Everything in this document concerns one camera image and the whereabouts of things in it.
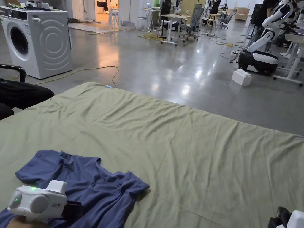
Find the washing machine control panel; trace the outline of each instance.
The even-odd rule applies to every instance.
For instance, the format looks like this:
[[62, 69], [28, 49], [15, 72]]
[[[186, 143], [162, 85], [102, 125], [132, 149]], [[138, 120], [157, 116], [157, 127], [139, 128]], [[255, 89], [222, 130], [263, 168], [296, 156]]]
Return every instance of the washing machine control panel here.
[[27, 13], [19, 10], [14, 10], [7, 6], [0, 6], [0, 15], [7, 16], [9, 18], [16, 18], [27, 21]]

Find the washing machine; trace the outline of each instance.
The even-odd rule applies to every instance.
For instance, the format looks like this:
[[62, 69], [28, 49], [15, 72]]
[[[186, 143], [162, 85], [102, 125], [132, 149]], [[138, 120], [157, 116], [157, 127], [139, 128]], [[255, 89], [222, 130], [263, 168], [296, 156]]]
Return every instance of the washing machine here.
[[72, 70], [66, 11], [0, 6], [0, 19], [14, 65], [43, 79]]

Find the polished gray floor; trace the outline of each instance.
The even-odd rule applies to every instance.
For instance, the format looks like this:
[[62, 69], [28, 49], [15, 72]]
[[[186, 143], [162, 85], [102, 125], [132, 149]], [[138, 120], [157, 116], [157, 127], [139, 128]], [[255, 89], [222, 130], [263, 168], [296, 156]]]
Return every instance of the polished gray floor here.
[[[228, 30], [215, 34], [227, 38], [222, 42], [238, 42], [245, 38], [247, 25], [231, 22]], [[119, 89], [146, 94], [176, 102], [246, 123], [304, 135], [304, 88], [283, 81], [253, 75], [249, 87], [231, 81], [237, 63], [229, 63], [220, 53], [227, 46], [215, 44], [209, 37], [174, 45], [152, 43], [139, 38], [135, 30], [114, 34], [90, 35], [70, 30], [74, 69], [118, 66], [115, 82]], [[11, 63], [8, 46], [0, 29], [0, 63]], [[56, 94], [87, 81], [114, 86], [115, 68], [81, 71], [66, 78], [42, 84]], [[15, 72], [1, 70], [9, 79]], [[55, 76], [45, 81], [62, 77]], [[40, 80], [27, 77], [29, 83]]]

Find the hand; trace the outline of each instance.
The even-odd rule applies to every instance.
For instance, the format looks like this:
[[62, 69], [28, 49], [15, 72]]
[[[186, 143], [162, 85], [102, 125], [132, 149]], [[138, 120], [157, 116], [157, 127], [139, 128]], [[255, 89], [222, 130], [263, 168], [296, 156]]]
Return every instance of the hand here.
[[6, 228], [47, 228], [47, 224], [41, 222], [25, 222], [25, 216], [14, 217]]

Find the white foam block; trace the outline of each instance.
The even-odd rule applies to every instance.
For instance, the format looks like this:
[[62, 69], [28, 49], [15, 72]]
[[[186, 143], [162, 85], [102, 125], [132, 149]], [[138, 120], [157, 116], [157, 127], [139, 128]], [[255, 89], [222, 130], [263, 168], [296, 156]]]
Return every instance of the white foam block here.
[[241, 86], [249, 86], [251, 79], [252, 77], [249, 73], [240, 69], [234, 71], [232, 75], [232, 80], [235, 81], [237, 84], [240, 84]]

